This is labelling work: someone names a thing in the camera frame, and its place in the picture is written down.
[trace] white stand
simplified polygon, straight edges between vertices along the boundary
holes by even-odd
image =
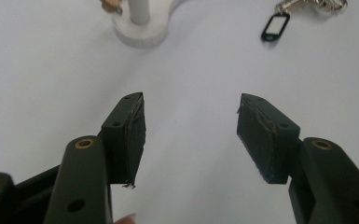
[[[122,15],[113,15],[118,38],[124,44],[136,48],[156,46],[167,35],[171,13],[184,1],[127,0],[123,2]]]

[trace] silver metal chain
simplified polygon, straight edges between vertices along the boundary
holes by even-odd
[[[347,5],[347,0],[287,0],[278,4],[275,10],[278,13],[291,14],[305,6],[314,6],[326,12],[339,12]]]

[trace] white surface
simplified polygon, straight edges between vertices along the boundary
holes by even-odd
[[[342,146],[359,167],[359,2],[295,14],[260,41],[275,1],[190,0],[157,48],[116,37],[99,1],[0,1],[0,172],[16,183],[97,134],[143,91],[147,139],[136,189],[113,187],[115,218],[140,224],[295,223],[288,186],[266,184],[236,135],[242,92]]]
[[[267,28],[266,34],[278,35],[281,32],[285,21],[286,17],[274,17],[269,23],[269,28]]]
[[[126,45],[136,48],[155,47],[161,43],[168,32],[168,25],[173,10],[185,0],[149,0],[150,20],[144,21],[145,11],[139,10],[136,4],[122,3],[123,14],[113,15],[113,22],[118,38]]]

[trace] white round base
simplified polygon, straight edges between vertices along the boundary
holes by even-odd
[[[122,3],[123,14],[113,15],[117,36],[126,45],[149,48],[159,44],[168,32],[173,10],[185,0],[149,0],[150,21],[137,25],[131,21],[128,1]]]

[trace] white cylinder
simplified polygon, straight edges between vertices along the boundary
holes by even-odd
[[[145,25],[150,21],[149,0],[128,0],[133,23]]]

